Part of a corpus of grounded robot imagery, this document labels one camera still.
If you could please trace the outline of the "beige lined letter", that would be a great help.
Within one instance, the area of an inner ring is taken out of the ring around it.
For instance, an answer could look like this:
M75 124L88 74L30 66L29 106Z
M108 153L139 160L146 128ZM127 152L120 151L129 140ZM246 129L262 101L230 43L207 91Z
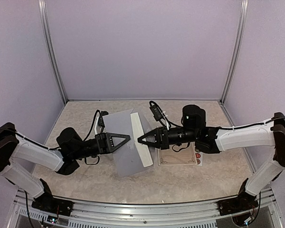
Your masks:
M196 165L198 164L194 144L187 143L181 146L170 146L167 150L158 149L158 164L160 166L180 166L180 165Z
M132 123L134 144L138 151L142 165L143 167L150 167L153 165L153 160L149 147L146 144L143 144L145 142L143 139L139 140L139 138L144 135L139 114L137 112L131 113L130 118Z

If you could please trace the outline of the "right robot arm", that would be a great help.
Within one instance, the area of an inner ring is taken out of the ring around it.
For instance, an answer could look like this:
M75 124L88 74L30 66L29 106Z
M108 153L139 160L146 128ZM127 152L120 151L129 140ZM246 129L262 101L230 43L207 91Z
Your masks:
M206 112L197 105L182 109L181 125L168 122L167 126L138 137L138 142L166 150L171 145L194 143L195 149L204 154L219 154L232 149L269 147L273 153L266 162L247 178L234 199L236 210L243 211L257 194L285 170L285 116L275 113L271 119L233 127L206 125Z

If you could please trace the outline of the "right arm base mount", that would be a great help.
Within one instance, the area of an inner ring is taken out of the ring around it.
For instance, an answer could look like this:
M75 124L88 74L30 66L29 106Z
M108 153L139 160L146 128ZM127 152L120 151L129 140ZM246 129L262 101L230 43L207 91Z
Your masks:
M230 199L219 200L217 202L219 213L221 216L239 213L259 206L256 196L252 196L246 192L246 179L238 192L236 197Z

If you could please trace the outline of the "aluminium frame post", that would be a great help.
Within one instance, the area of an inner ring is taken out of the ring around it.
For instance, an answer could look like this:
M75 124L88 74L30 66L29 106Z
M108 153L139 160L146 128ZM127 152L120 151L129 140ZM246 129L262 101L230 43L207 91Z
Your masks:
M238 56L240 53L242 38L243 38L244 30L245 30L245 23L247 19L248 3L249 3L249 0L241 1L241 9L240 9L239 21L238 21L238 26L237 26L235 44L234 44L234 48L233 48L233 52L231 56L231 62L228 68L227 79L225 81L223 92L220 98L220 103L222 106L224 106L226 103L228 93L231 88L232 79L234 77L234 73L236 70L237 60L238 60Z
M43 33L45 37L45 43L47 47L47 52L49 56L49 60L51 63L51 67L54 74L54 79L58 87L58 92L60 94L61 100L64 105L68 103L67 94L63 85L63 81L60 75L60 71L58 69L57 58L54 51L54 46L51 38L48 14L47 14L47 6L45 0L38 0L38 7L40 12L41 24L43 28Z

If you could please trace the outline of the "left aluminium frame post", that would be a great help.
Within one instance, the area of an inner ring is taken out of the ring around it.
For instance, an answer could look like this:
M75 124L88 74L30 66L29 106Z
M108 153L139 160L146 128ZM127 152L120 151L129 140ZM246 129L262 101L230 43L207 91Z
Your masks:
M51 38L48 14L47 14L47 6L45 0L38 0L38 7L40 12L41 24L43 28L43 33L45 37L45 43L47 47L47 52L49 56L49 60L51 63L51 67L54 74L54 79L58 87L58 92L60 94L61 100L64 105L68 103L67 94L63 85L63 81L60 75L60 71L58 69L57 58L54 51L54 46Z

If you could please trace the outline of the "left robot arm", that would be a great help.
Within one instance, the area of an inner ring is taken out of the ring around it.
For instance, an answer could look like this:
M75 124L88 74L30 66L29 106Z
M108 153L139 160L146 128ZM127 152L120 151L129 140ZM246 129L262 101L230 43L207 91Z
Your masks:
M79 168L79 160L99 158L111 154L130 141L130 136L116 133L100 133L93 139L82 140L74 128L64 129L57 137L57 148L48 148L21 135L12 123L0 127L0 175L38 200L46 211L57 207L48 184L36 179L17 163L27 160L46 167L60 175L70 175Z

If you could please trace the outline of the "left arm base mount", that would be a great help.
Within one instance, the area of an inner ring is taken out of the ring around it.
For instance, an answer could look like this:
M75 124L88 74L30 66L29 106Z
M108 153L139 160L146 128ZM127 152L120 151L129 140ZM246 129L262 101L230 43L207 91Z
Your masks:
M39 179L43 185L43 193L34 197L32 207L56 215L70 216L74 203L70 200L58 199L52 195L48 184Z

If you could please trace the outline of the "front aluminium rail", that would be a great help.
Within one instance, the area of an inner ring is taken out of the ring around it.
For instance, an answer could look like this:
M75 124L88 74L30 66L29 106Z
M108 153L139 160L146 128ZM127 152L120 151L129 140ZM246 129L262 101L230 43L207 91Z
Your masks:
M281 228L281 215L271 189L262 191L256 208L222 214L231 197L184 203L118 204L73 199L64 216L34 209L19 190L12 204L9 228Z

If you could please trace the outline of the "white sticker sheet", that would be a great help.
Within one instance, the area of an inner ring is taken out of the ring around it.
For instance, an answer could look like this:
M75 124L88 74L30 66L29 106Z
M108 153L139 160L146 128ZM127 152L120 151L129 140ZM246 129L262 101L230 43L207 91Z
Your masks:
M195 149L195 157L196 157L196 162L197 166L202 166L203 165L203 153L200 152L198 149Z

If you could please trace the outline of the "grey paper envelope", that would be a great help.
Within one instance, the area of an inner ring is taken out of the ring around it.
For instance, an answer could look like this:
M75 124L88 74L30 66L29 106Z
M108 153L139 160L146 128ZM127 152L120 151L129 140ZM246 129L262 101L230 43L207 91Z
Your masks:
M138 143L138 138L152 129L140 109L133 108L106 115L104 124L106 132L130 137L129 141L113 137L114 144L122 143L122 146L113 152L119 177L131 176L154 166L155 149Z

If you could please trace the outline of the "right aluminium frame post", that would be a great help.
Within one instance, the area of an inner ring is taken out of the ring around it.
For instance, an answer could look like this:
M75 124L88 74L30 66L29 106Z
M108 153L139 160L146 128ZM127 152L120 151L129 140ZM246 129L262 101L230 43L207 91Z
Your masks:
M241 1L241 9L240 9L239 21L238 21L238 26L237 26L235 44L234 44L234 48L233 48L233 52L231 56L231 62L228 68L227 79L225 81L223 92L220 98L220 103L222 106L224 106L226 103L228 93L231 88L232 79L234 77L234 73L236 70L237 60L238 60L238 56L240 53L242 38L243 38L244 30L245 30L245 23L247 19L248 3L249 3L249 0Z

